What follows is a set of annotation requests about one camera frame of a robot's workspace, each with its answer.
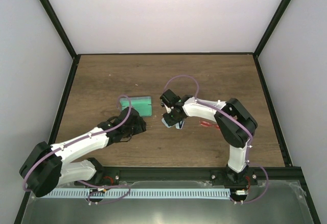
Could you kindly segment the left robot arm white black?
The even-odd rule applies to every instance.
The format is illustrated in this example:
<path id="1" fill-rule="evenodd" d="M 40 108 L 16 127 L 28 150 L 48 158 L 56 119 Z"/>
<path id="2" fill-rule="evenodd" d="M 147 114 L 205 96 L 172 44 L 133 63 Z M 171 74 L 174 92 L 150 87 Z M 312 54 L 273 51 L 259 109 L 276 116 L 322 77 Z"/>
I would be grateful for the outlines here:
<path id="1" fill-rule="evenodd" d="M 104 168 L 95 158 L 76 159 L 114 143 L 128 142 L 132 136 L 146 131 L 146 122 L 134 108 L 125 108 L 119 116 L 99 123 L 91 131 L 71 140 L 38 143 L 19 170 L 23 188 L 43 197 L 56 187 L 75 181 L 99 185 Z"/>

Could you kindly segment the teal glasses case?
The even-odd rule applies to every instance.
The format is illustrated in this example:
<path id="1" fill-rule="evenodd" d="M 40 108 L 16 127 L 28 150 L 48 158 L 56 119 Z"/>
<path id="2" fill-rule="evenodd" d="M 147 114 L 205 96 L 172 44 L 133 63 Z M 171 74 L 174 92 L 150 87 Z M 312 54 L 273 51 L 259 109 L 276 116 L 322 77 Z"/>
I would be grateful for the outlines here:
<path id="1" fill-rule="evenodd" d="M 150 96 L 135 96 L 130 97 L 132 107 L 139 113 L 141 117 L 152 116 L 152 98 Z M 119 98 L 121 110 L 129 107 L 127 98 Z"/>

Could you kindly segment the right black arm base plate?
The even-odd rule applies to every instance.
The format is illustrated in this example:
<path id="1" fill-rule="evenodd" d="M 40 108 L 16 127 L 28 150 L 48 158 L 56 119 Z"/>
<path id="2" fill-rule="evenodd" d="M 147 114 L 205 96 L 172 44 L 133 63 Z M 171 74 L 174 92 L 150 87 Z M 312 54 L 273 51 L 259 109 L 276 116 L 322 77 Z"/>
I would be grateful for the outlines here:
<path id="1" fill-rule="evenodd" d="M 250 186 L 256 186 L 258 181 L 252 177 L 253 171 L 249 170 L 248 166 L 237 173 L 228 167 L 214 168 L 210 171 L 211 181 L 214 185 L 223 185 L 227 188 L 245 187 L 250 183 Z"/>

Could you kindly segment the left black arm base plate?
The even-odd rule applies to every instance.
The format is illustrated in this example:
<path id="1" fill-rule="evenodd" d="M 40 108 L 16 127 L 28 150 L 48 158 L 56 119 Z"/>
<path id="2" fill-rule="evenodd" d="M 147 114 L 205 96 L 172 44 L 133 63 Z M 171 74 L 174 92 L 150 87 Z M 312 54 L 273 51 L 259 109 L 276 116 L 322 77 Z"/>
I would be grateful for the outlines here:
<path id="1" fill-rule="evenodd" d="M 86 184 L 96 186 L 117 185 L 119 181 L 118 171 L 108 171 L 105 173 L 96 173 L 90 180 L 83 180 Z"/>

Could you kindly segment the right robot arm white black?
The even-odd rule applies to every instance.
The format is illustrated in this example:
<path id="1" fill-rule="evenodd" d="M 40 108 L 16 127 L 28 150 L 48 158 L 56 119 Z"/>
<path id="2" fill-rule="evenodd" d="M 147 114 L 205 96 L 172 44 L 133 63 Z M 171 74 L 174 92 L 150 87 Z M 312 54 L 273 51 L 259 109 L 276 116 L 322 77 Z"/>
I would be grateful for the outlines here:
<path id="1" fill-rule="evenodd" d="M 160 100 L 161 106 L 166 109 L 166 113 L 162 115 L 162 122 L 168 128 L 182 129 L 188 117 L 215 122 L 229 144 L 229 159 L 226 166 L 228 181 L 237 185 L 245 179 L 249 164 L 248 149 L 258 123 L 238 99 L 213 102 L 191 95 L 179 97 L 168 89 L 161 95 Z"/>

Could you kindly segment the red transparent sunglasses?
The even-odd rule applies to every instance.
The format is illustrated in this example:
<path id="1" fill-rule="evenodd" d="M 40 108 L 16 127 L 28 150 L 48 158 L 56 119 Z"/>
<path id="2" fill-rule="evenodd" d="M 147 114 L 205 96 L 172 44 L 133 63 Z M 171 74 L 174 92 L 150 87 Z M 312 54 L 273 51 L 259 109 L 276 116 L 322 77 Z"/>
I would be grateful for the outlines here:
<path id="1" fill-rule="evenodd" d="M 206 128 L 215 128 L 217 130 L 220 130 L 219 126 L 217 124 L 213 124 L 211 122 L 208 121 L 204 121 L 204 120 L 199 120 L 199 123 L 202 127 L 206 127 Z"/>

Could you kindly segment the light blue cleaning cloth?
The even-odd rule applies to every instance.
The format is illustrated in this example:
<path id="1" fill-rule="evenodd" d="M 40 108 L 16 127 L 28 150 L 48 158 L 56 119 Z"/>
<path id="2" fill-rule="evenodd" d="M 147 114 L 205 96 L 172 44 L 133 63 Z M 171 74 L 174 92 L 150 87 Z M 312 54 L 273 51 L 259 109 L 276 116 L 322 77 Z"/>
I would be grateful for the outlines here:
<path id="1" fill-rule="evenodd" d="M 173 127 L 173 126 L 169 126 L 163 118 L 161 119 L 161 121 L 167 128 Z M 185 123 L 185 120 L 182 120 L 182 121 L 178 122 L 177 124 L 175 124 L 174 127 L 178 130 L 182 130 L 184 123 Z"/>

